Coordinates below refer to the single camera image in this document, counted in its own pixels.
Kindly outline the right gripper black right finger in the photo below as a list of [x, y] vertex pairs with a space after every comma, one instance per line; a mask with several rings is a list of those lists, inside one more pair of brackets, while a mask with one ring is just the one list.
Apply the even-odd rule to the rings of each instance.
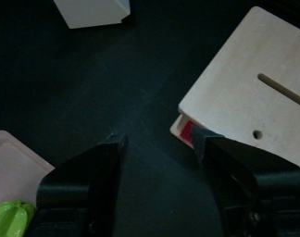
[[300, 237], [300, 167], [224, 135], [192, 128], [225, 237]]

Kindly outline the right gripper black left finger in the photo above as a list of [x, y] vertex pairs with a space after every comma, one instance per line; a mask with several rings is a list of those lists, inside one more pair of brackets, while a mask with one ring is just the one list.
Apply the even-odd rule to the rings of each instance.
[[126, 148], [113, 134], [45, 176], [26, 237], [112, 237]]

